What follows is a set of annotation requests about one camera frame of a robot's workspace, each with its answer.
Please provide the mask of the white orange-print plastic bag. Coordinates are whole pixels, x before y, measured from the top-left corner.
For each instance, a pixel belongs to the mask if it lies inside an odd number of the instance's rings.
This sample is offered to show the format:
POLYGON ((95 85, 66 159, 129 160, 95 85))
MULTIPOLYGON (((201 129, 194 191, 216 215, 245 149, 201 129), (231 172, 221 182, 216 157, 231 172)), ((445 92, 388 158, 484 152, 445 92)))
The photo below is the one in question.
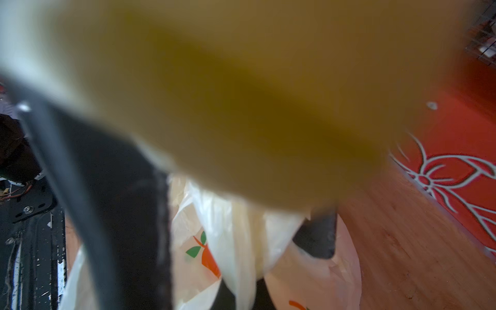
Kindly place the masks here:
POLYGON ((2 1, 1 69, 201 185, 302 209, 382 161, 468 1, 2 1))

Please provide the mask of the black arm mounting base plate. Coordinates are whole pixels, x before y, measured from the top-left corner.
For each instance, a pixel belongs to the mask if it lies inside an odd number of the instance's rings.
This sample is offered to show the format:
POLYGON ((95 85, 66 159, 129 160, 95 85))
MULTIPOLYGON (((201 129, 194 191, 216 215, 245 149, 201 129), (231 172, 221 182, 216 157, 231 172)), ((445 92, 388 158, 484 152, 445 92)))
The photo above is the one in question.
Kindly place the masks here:
POLYGON ((58 309, 66 283, 65 213, 47 180, 1 181, 1 309, 58 309))

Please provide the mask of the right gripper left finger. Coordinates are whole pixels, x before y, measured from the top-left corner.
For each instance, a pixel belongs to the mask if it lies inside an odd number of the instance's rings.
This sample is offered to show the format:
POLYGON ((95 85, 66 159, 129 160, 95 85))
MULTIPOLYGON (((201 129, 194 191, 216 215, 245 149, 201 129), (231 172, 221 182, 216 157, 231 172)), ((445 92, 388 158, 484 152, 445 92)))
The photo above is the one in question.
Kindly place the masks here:
POLYGON ((102 309, 170 309, 156 173, 135 147, 4 81, 37 161, 85 246, 102 309))

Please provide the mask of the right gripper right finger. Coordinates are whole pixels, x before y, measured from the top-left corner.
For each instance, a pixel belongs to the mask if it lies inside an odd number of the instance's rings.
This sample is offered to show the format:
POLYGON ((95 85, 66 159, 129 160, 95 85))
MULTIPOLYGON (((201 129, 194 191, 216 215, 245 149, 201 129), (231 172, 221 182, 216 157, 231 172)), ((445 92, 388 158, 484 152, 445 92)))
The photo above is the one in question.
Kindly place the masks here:
POLYGON ((305 219, 293 236, 293 243, 313 258, 333 258, 336 251, 337 218, 335 210, 313 211, 311 218, 305 219))

